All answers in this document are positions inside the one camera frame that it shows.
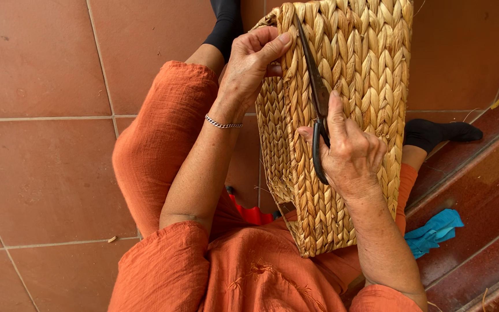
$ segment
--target forearm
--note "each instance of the forearm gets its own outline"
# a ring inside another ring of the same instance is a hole
[[[370,193],[347,201],[366,282],[391,287],[426,311],[426,295],[417,262],[394,223],[380,188]]]
[[[223,124],[240,123],[243,113],[227,99],[217,99],[209,116]],[[204,126],[184,160],[161,210],[159,227],[186,220],[201,223],[209,233],[218,198],[225,185],[228,165],[239,128],[221,129],[209,122]]]

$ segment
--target sleeve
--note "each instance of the sleeve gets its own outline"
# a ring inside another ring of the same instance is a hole
[[[120,260],[108,311],[197,311],[207,289],[207,245],[194,221],[149,235]]]
[[[410,298],[390,287],[369,285],[355,296],[350,312],[422,312]]]

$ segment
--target black scissor handle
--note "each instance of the black scissor handle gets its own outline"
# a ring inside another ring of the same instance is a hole
[[[324,128],[324,123],[322,119],[317,119],[315,125],[313,126],[313,166],[315,167],[315,173],[317,178],[324,185],[328,185],[327,177],[325,177],[323,172],[323,166],[321,165],[321,155],[319,154],[319,144],[321,139],[319,136],[323,137],[324,143],[330,147],[330,140],[327,135],[327,131]]]

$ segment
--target silver chain bracelet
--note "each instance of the silver chain bracelet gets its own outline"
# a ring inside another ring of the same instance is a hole
[[[221,129],[226,129],[226,128],[241,128],[243,126],[243,124],[241,124],[241,123],[221,124],[221,123],[218,123],[218,122],[214,121],[213,119],[211,119],[207,114],[205,114],[205,120],[207,120],[212,125],[214,125],[214,126],[216,126],[218,128],[221,128]]]

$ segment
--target braided weave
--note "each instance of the braided weave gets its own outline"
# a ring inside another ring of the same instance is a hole
[[[336,89],[347,118],[388,145],[378,179],[396,216],[412,28],[410,0],[284,3],[254,27],[275,25],[297,36],[298,15],[323,83]],[[293,202],[286,224],[304,258],[356,244],[343,198],[315,175],[312,151],[295,130],[315,112],[301,41],[281,58],[282,77],[266,78],[256,112],[267,186],[277,205]]]

